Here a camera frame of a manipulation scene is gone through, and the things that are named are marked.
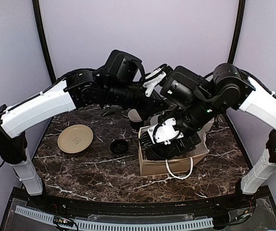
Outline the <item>brown paper bag white handles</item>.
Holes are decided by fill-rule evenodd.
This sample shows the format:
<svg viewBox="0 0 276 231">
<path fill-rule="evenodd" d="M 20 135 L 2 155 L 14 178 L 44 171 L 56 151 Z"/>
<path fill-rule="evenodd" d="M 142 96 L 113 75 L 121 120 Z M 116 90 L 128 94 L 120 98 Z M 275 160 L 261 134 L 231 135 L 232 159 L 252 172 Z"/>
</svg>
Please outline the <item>brown paper bag white handles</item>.
<svg viewBox="0 0 276 231">
<path fill-rule="evenodd" d="M 159 176 L 169 173 L 185 173 L 190 171 L 190 168 L 200 162 L 208 153 L 206 142 L 206 132 L 208 132 L 214 120 L 211 119 L 204 127 L 198 131 L 198 136 L 201 138 L 201 143 L 196 145 L 193 151 L 184 153 L 180 156 L 174 157 L 170 160 L 153 161 L 146 157 L 146 150 L 138 146 L 138 158 L 140 167 L 140 176 Z"/>
</svg>

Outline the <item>stack of black paper cups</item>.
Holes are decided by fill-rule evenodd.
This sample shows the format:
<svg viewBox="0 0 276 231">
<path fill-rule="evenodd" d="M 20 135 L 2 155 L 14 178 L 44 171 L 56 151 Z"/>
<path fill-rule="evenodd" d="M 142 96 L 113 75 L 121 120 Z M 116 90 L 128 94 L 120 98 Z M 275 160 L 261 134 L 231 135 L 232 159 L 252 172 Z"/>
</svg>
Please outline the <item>stack of black paper cups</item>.
<svg viewBox="0 0 276 231">
<path fill-rule="evenodd" d="M 141 127 L 144 126 L 144 120 L 141 119 L 136 109 L 131 109 L 128 112 L 131 130 L 134 134 L 138 134 Z"/>
</svg>

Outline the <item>stack of black cup lids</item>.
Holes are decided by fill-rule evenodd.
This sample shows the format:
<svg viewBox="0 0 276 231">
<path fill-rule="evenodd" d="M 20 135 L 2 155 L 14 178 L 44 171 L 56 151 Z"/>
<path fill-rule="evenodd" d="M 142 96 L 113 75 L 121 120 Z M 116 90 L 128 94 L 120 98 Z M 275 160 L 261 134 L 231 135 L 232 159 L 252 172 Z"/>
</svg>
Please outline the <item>stack of black cup lids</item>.
<svg viewBox="0 0 276 231">
<path fill-rule="evenodd" d="M 114 140 L 110 144 L 110 150 L 114 154 L 125 154 L 128 151 L 128 142 L 123 139 Z"/>
</svg>

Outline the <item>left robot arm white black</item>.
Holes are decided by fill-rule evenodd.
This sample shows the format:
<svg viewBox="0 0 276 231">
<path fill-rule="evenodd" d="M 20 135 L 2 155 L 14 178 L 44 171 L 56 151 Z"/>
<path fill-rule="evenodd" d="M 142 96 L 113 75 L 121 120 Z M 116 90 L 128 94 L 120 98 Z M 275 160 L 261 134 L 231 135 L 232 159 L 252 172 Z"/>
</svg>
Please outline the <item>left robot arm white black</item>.
<svg viewBox="0 0 276 231">
<path fill-rule="evenodd" d="M 97 68 L 70 71 L 44 91 L 13 106 L 0 107 L 0 156 L 8 163 L 33 202 L 42 210 L 52 206 L 44 184 L 32 164 L 25 131 L 53 116 L 91 104 L 118 105 L 137 110 L 141 119 L 166 110 L 154 88 L 172 72 L 163 64 L 145 73 L 142 61 L 123 51 L 113 50 L 106 63 Z"/>
</svg>

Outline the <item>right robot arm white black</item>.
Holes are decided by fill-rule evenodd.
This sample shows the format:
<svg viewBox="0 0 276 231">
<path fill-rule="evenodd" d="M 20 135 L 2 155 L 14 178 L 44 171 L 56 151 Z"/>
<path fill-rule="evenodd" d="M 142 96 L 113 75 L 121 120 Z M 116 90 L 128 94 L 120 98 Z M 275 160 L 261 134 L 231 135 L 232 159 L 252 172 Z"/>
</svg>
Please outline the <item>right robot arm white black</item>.
<svg viewBox="0 0 276 231">
<path fill-rule="evenodd" d="M 211 80 L 178 66 L 169 74 L 161 95 L 178 108 L 159 117 L 139 138 L 140 146 L 150 150 L 155 159 L 171 157 L 165 146 L 179 152 L 182 141 L 196 145 L 198 131 L 228 108 L 251 114 L 272 128 L 259 161 L 237 183 L 236 193 L 229 199 L 234 209 L 241 208 L 248 195 L 255 194 L 276 171 L 276 95 L 255 76 L 229 63 L 218 65 Z"/>
</svg>

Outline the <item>beige round plate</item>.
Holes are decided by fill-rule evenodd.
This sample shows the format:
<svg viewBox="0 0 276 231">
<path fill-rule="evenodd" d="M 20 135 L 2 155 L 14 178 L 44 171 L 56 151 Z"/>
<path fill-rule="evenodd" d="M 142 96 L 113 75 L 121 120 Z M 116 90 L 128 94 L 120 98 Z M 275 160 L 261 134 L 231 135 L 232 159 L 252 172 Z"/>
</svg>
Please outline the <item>beige round plate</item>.
<svg viewBox="0 0 276 231">
<path fill-rule="evenodd" d="M 67 154 L 79 153 L 90 146 L 93 131 L 86 125 L 72 125 L 63 130 L 58 137 L 58 147 Z"/>
</svg>

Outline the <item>black front table rail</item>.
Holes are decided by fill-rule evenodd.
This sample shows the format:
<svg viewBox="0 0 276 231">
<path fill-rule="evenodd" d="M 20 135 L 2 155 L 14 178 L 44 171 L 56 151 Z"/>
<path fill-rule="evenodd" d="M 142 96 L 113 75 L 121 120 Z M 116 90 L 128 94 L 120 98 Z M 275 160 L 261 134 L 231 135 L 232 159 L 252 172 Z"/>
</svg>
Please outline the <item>black front table rail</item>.
<svg viewBox="0 0 276 231">
<path fill-rule="evenodd" d="M 224 196 L 168 203 L 109 203 L 95 202 L 58 197 L 49 194 L 32 199 L 26 190 L 14 187 L 12 197 L 25 200 L 27 205 L 44 212 L 68 217 L 83 217 L 89 215 L 108 215 L 126 217 L 169 216 L 194 214 L 196 217 L 208 216 L 223 219 L 228 222 L 229 212 L 239 212 L 248 209 L 253 212 L 258 207 L 258 199 L 266 192 L 261 187 L 254 196 L 228 194 Z"/>
</svg>

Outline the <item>black right frame post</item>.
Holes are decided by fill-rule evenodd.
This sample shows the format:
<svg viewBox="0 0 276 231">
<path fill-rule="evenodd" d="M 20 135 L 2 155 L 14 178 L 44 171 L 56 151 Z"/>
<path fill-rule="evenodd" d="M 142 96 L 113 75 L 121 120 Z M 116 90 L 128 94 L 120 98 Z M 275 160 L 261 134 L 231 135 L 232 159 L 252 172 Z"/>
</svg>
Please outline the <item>black right frame post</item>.
<svg viewBox="0 0 276 231">
<path fill-rule="evenodd" d="M 245 12 L 245 5 L 246 5 L 245 0 L 238 1 L 238 10 L 237 10 L 237 15 L 236 15 L 235 28 L 234 28 L 231 47 L 230 47 L 229 56 L 228 56 L 228 60 L 227 60 L 227 62 L 229 64 L 233 64 L 235 57 L 236 57 L 236 52 L 237 52 L 237 48 L 238 48 L 238 42 L 239 42 L 239 38 L 240 38 L 243 17 L 244 17 L 244 12 Z"/>
</svg>

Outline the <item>black frame post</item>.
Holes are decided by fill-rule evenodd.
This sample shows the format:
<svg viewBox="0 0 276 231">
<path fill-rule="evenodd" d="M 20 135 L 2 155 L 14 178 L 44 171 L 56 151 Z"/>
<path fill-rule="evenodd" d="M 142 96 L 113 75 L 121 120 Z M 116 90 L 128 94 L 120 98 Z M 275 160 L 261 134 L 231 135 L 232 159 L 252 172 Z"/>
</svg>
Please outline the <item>black frame post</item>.
<svg viewBox="0 0 276 231">
<path fill-rule="evenodd" d="M 47 40 L 46 40 L 46 34 L 45 34 L 45 30 L 44 30 L 42 14 L 41 14 L 41 9 L 40 9 L 40 1 L 32 0 L 32 4 L 33 4 L 34 17 L 35 17 L 36 27 L 37 27 L 37 31 L 38 31 L 38 38 L 39 38 L 39 42 L 41 45 L 42 54 L 44 57 L 47 72 L 50 77 L 50 81 L 53 84 L 56 82 L 56 75 L 53 70 L 50 52 L 49 52 L 49 48 L 48 48 L 48 44 L 47 44 Z"/>
<path fill-rule="evenodd" d="M 237 48 L 238 48 L 238 42 L 239 42 L 239 38 L 240 38 L 243 17 L 244 17 L 244 12 L 245 12 L 245 5 L 246 5 L 245 0 L 238 1 L 238 10 L 237 10 L 237 15 L 236 15 L 235 28 L 234 28 L 231 47 L 230 47 L 229 56 L 228 56 L 228 60 L 227 60 L 227 62 L 229 64 L 233 64 L 235 57 L 236 57 L 236 52 L 237 52 Z"/>
</svg>

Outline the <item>black left frame post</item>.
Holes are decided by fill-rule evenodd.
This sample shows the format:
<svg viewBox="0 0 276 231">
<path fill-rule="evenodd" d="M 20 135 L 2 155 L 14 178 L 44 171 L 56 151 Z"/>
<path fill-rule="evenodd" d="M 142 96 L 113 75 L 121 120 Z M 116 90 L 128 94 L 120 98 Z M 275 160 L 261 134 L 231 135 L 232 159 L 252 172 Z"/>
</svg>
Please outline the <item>black left frame post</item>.
<svg viewBox="0 0 276 231">
<path fill-rule="evenodd" d="M 47 40 L 46 40 L 46 34 L 45 34 L 45 30 L 44 30 L 42 14 L 41 14 L 41 9 L 40 9 L 40 1 L 32 0 L 32 4 L 33 4 L 34 17 L 35 17 L 36 27 L 37 27 L 37 31 L 38 31 L 38 38 L 39 38 L 39 42 L 41 45 L 42 54 L 44 57 L 47 72 L 50 77 L 50 81 L 53 84 L 56 82 L 56 75 L 53 70 L 50 52 L 49 52 L 49 48 L 48 48 L 48 44 L 47 44 Z"/>
</svg>

